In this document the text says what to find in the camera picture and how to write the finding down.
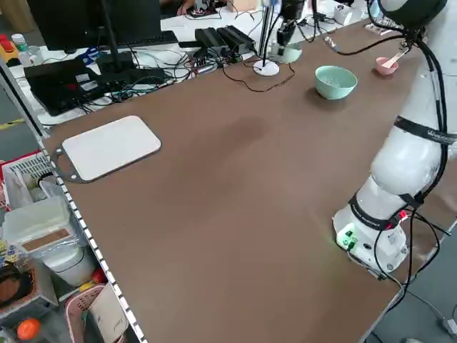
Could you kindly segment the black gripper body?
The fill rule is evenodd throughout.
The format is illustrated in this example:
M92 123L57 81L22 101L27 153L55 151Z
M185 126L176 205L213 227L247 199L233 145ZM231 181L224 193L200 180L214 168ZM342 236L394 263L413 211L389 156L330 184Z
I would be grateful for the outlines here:
M298 21L303 13L304 0L283 0L281 18L285 22Z

